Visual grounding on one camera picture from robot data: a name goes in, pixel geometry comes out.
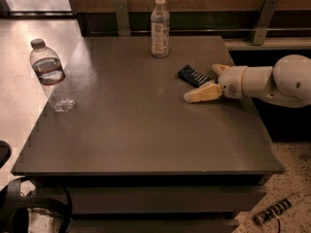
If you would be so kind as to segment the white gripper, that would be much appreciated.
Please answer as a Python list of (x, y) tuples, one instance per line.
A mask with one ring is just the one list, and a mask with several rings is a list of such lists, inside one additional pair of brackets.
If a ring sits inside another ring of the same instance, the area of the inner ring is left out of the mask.
[(244, 97), (242, 81), (246, 69), (246, 66), (229, 67), (223, 64), (213, 64), (212, 71), (219, 76), (218, 84), (204, 84), (187, 92), (184, 98), (188, 103), (217, 100), (222, 94), (226, 98), (241, 99)]

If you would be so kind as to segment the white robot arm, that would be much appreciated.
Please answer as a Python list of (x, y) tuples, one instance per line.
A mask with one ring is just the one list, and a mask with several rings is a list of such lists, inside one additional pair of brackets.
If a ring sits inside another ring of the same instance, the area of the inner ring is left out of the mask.
[(311, 104), (311, 59), (290, 54), (274, 66), (249, 67), (213, 64), (218, 82), (208, 82), (184, 95), (189, 103), (229, 99), (258, 98), (287, 108)]

